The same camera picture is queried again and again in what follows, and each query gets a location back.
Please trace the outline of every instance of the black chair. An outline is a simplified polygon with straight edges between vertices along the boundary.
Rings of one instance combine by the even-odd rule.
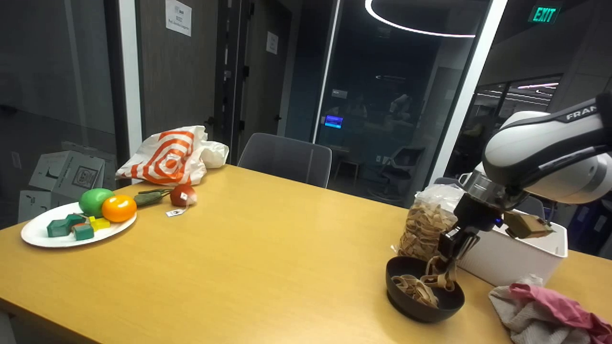
[[[327,187],[331,160],[329,147],[256,131],[248,137],[237,166]]]

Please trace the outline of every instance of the white plate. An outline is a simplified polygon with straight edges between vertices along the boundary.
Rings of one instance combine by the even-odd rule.
[[[67,236],[49,236],[46,233],[46,225],[51,219],[63,219],[69,213],[82,213],[78,202],[63,204],[63,206],[46,210],[44,213],[36,215],[34,219],[30,219],[28,223],[23,225],[21,238],[28,244],[46,246],[46,248],[82,246],[82,244],[92,244],[92,242],[118,234],[120,231],[128,229],[137,217],[137,213],[134,213],[130,219],[126,219],[122,223],[111,223],[109,227],[95,229],[93,236],[86,238],[86,240],[76,240],[74,233],[71,233]]]

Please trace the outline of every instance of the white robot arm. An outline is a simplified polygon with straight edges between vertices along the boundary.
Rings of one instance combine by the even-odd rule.
[[[600,198],[612,189],[612,95],[556,112],[514,112],[487,141],[484,170],[507,189],[564,204]]]

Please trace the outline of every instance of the green apple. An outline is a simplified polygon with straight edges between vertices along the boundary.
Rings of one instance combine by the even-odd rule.
[[[88,189],[80,194],[78,206],[82,213],[101,217],[101,204],[113,194],[111,189]]]

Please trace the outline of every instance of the exit sign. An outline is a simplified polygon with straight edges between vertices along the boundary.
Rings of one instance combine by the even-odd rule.
[[[530,22],[551,24],[554,20],[556,13],[558,13],[558,7],[535,5],[531,15],[530,15]]]

